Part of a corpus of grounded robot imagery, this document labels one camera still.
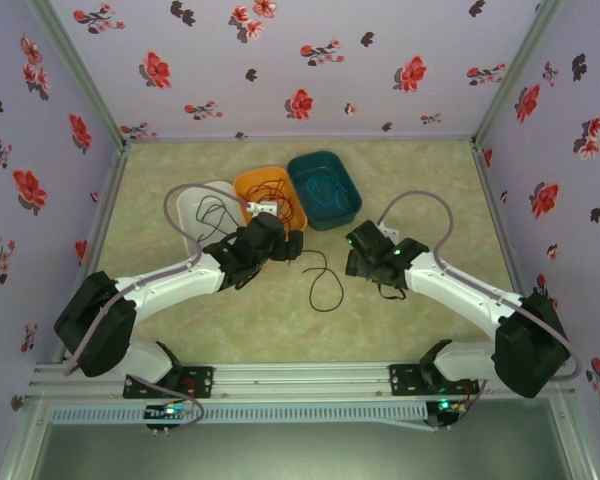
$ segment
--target floral wallpaper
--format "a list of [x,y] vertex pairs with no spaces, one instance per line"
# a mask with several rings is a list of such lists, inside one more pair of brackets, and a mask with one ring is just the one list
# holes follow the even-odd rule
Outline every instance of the floral wallpaper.
[[1,1],[0,466],[33,369],[52,360],[114,153],[26,2]]
[[565,2],[483,147],[527,287],[582,356],[600,458],[600,0]]
[[[538,0],[50,3],[121,133],[138,141],[472,135],[538,6]],[[532,86],[523,95],[522,119],[534,92]],[[137,125],[150,133],[136,135]]]

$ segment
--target metal vent grille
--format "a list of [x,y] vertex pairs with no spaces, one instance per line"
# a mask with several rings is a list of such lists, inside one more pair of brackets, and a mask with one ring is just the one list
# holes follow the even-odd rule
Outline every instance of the metal vent grille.
[[[55,407],[51,422],[58,425],[143,424],[143,405],[71,405]],[[377,420],[425,420],[425,402],[356,403],[272,403],[205,405],[203,423],[320,423],[372,422]],[[187,421],[191,412],[179,420],[150,420],[152,424]]]

